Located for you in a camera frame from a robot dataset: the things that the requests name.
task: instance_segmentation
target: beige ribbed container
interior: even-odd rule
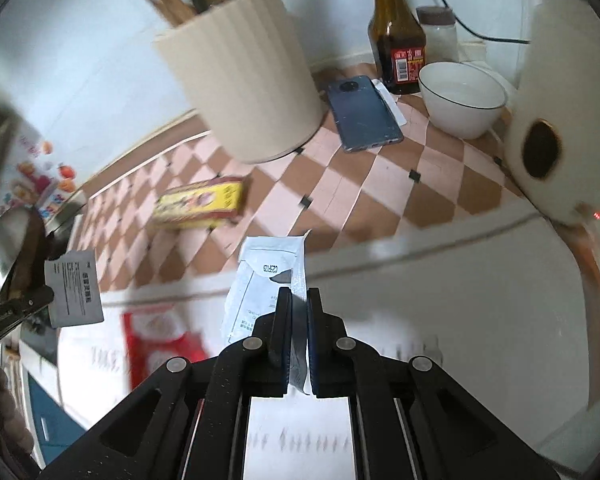
[[[286,155],[320,127],[321,101],[282,0],[229,0],[155,46],[241,162]]]

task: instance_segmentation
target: brown bottle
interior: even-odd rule
[[[376,67],[389,92],[419,92],[418,74],[424,66],[427,39],[405,0],[376,0],[369,40]]]

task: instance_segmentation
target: tiled countertop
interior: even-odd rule
[[[424,102],[402,96],[403,142],[344,153],[331,113],[295,152],[265,164],[233,160],[213,135],[141,165],[87,205],[75,247],[95,248],[101,292],[168,283],[237,266],[245,236],[302,235],[306,252],[334,250],[480,214],[522,195],[487,133],[471,142],[429,123]],[[249,176],[244,218],[212,232],[147,225],[165,190],[217,175]]]

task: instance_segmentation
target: brown lid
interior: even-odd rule
[[[455,25],[456,17],[451,7],[423,6],[416,8],[421,25]]]

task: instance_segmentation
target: smartphone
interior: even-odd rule
[[[345,152],[368,150],[404,139],[394,115],[367,76],[330,83],[327,98]]]

